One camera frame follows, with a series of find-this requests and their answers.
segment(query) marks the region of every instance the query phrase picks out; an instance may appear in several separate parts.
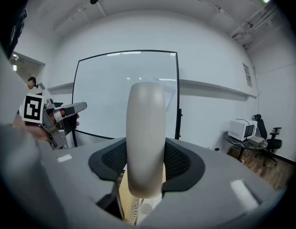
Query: chair backrest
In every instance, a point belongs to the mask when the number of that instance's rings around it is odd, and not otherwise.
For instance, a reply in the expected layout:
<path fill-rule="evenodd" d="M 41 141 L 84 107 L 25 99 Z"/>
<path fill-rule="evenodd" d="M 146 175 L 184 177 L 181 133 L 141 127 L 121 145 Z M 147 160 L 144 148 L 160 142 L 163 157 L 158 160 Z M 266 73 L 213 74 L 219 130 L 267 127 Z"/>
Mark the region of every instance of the chair backrest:
<path fill-rule="evenodd" d="M 261 115 L 259 114 L 255 115 L 255 119 L 257 121 L 257 125 L 259 128 L 261 137 L 263 137 L 264 139 L 267 139 L 267 131 L 264 125 L 264 121 L 263 119 L 261 119 Z"/>

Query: office chair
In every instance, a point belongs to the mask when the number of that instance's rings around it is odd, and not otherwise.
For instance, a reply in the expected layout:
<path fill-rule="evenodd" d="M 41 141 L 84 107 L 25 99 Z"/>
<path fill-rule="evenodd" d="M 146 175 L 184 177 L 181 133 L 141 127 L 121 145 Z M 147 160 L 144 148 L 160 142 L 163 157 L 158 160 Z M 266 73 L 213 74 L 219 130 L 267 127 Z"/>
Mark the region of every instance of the office chair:
<path fill-rule="evenodd" d="M 263 121 L 263 119 L 261 119 L 261 115 L 256 114 L 256 115 L 254 115 L 254 117 L 255 117 L 255 120 L 257 121 L 257 125 L 259 128 L 261 137 L 264 139 L 267 139 L 267 131 L 265 129 L 264 121 Z M 265 156 L 264 161 L 263 161 L 263 166 L 265 166 L 265 162 L 266 162 L 267 157 L 275 162 L 275 166 L 277 165 L 277 161 L 273 158 L 271 153 L 274 152 L 274 149 L 281 148 L 282 140 L 275 139 L 276 135 L 279 135 L 278 130 L 280 130 L 280 129 L 281 129 L 281 127 L 274 127 L 273 128 L 273 132 L 270 133 L 272 138 L 266 140 L 268 143 L 266 151 L 262 150 L 261 154 L 255 155 L 255 158 L 257 158 L 257 156 L 260 156 L 260 155 Z"/>

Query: white microwave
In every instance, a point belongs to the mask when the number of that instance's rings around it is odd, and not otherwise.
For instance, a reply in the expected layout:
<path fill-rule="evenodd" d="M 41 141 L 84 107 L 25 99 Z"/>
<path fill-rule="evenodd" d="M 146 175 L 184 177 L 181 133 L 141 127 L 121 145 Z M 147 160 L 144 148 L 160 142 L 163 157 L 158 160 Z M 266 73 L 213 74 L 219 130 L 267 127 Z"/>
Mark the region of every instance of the white microwave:
<path fill-rule="evenodd" d="M 239 141 L 247 140 L 255 136 L 257 121 L 254 120 L 231 120 L 228 134 Z"/>

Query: round table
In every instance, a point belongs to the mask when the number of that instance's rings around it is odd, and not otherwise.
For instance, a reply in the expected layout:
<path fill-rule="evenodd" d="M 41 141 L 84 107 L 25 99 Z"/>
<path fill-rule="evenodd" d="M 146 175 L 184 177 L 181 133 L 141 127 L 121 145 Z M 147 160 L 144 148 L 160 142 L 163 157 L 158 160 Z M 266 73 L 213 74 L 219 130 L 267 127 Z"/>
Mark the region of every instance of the round table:
<path fill-rule="evenodd" d="M 255 144 L 252 144 L 252 143 L 249 143 L 248 140 L 239 141 L 239 140 L 233 138 L 232 136 L 230 136 L 228 134 L 228 132 L 224 132 L 223 137 L 227 142 L 233 144 L 236 147 L 241 148 L 239 156 L 238 156 L 238 160 L 240 160 L 244 149 L 261 150 L 261 149 L 265 149 L 267 147 L 267 145 L 268 145 L 266 140 L 264 140 L 259 146 L 255 145 Z"/>

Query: whiteboard frame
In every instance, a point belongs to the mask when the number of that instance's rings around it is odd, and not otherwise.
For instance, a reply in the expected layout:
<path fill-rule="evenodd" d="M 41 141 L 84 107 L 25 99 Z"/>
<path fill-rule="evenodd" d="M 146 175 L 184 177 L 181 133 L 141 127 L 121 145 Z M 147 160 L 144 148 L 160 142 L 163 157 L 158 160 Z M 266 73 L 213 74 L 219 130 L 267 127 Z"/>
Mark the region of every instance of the whiteboard frame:
<path fill-rule="evenodd" d="M 166 52 L 166 53 L 175 53 L 175 60 L 176 60 L 176 79 L 177 79 L 177 109 L 176 109 L 176 124 L 175 124 L 175 139 L 179 139 L 179 118 L 180 118 L 180 114 L 179 114 L 179 108 L 180 108 L 180 75 L 179 75 L 179 66 L 178 66 L 178 57 L 177 57 L 177 52 L 173 52 L 173 51 L 165 51 L 165 50 L 124 50 L 124 51 L 118 51 L 118 52 L 107 52 L 107 53 L 103 53 L 103 54 L 98 54 L 92 57 L 88 57 L 85 59 L 81 59 L 78 61 L 78 65 L 77 65 L 77 69 L 75 72 L 75 77 L 73 80 L 73 85 L 72 85 L 72 97 L 71 97 L 71 103 L 73 104 L 73 92 L 74 92 L 74 87 L 75 87 L 75 80 L 76 80 L 76 76 L 77 76 L 77 71 L 78 71 L 78 67 L 79 67 L 79 63 L 81 61 L 87 60 L 87 59 L 91 59 L 91 58 L 95 58 L 95 57 L 99 57 L 99 56 L 104 56 L 104 55 L 108 55 L 108 54 L 112 54 L 112 53 L 122 53 L 122 52 Z M 106 137 L 106 136 L 101 136 L 101 135 L 94 135 L 91 133 L 87 133 L 87 132 L 83 132 L 83 131 L 78 131 L 78 130 L 73 130 L 72 131 L 72 137 L 74 140 L 74 144 L 75 146 L 77 145 L 77 139 L 76 139 L 76 135 L 75 135 L 75 131 L 79 132 L 79 133 L 83 133 L 86 135 L 91 135 L 91 136 L 96 136 L 96 137 L 100 137 L 100 138 L 104 138 L 104 139 L 114 139 L 112 137 Z"/>

